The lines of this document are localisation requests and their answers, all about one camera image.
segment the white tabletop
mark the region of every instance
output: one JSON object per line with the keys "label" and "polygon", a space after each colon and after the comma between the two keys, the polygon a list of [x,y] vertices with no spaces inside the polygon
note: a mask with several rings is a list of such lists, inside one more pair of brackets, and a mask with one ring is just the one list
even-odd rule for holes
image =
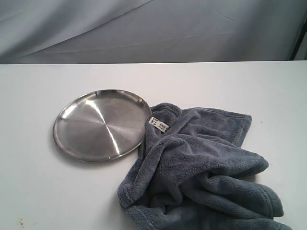
{"label": "white tabletop", "polygon": [[243,148],[269,168],[257,182],[283,202],[276,220],[306,226],[307,62],[0,65],[0,230],[132,230],[117,188],[136,152],[88,164],[55,147],[61,109],[95,90],[124,89],[149,105],[252,115]]}

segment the towel tag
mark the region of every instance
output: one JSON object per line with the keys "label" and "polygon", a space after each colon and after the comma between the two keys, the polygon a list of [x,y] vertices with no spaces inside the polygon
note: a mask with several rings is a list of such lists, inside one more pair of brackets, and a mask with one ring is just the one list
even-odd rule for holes
{"label": "towel tag", "polygon": [[165,133],[169,128],[167,124],[163,123],[162,121],[159,121],[157,118],[154,117],[150,118],[149,124],[153,125],[163,133]]}

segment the gray fabric backdrop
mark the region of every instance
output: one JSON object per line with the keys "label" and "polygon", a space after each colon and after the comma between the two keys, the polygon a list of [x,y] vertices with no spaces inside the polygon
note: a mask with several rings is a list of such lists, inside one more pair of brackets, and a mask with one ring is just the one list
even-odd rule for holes
{"label": "gray fabric backdrop", "polygon": [[[20,0],[23,7],[34,1],[39,0]],[[36,6],[32,23],[29,19],[19,24],[16,19],[11,26],[0,24],[0,61],[287,60],[307,13],[306,0],[152,0],[142,5],[147,1],[52,0],[54,5],[48,3],[52,7],[38,4],[49,9],[48,17],[36,12],[40,10]],[[13,32],[3,34],[13,25],[17,27]]]}

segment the microfiber cloth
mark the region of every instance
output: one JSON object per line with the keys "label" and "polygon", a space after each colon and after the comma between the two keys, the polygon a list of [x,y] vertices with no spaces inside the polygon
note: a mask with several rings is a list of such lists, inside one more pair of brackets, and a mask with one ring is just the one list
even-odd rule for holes
{"label": "microfiber cloth", "polygon": [[[270,188],[240,180],[268,162],[241,149],[251,116],[211,108],[152,108],[138,159],[118,189],[142,230],[290,230]],[[163,133],[149,123],[169,126]]]}

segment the metal plate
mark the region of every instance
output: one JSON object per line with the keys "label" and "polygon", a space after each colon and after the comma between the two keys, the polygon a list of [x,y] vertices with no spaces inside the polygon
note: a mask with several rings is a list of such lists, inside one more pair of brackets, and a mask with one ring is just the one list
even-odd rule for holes
{"label": "metal plate", "polygon": [[67,105],[56,119],[53,136],[68,155],[82,161],[108,161],[137,148],[151,114],[141,97],[122,90],[101,90]]}

